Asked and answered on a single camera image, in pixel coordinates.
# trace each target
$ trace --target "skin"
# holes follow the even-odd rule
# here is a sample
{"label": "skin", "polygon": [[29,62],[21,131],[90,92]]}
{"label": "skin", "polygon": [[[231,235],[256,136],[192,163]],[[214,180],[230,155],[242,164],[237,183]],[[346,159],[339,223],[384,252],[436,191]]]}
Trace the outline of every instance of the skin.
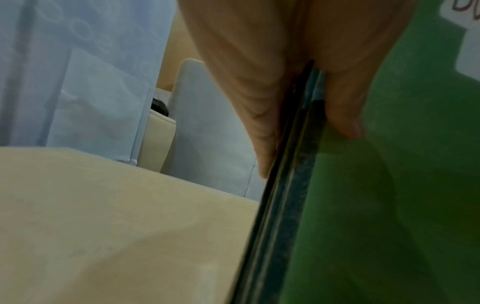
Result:
{"label": "skin", "polygon": [[198,53],[230,99],[266,178],[280,137],[280,105],[314,60],[327,72],[325,111],[348,138],[415,0],[178,0]]}

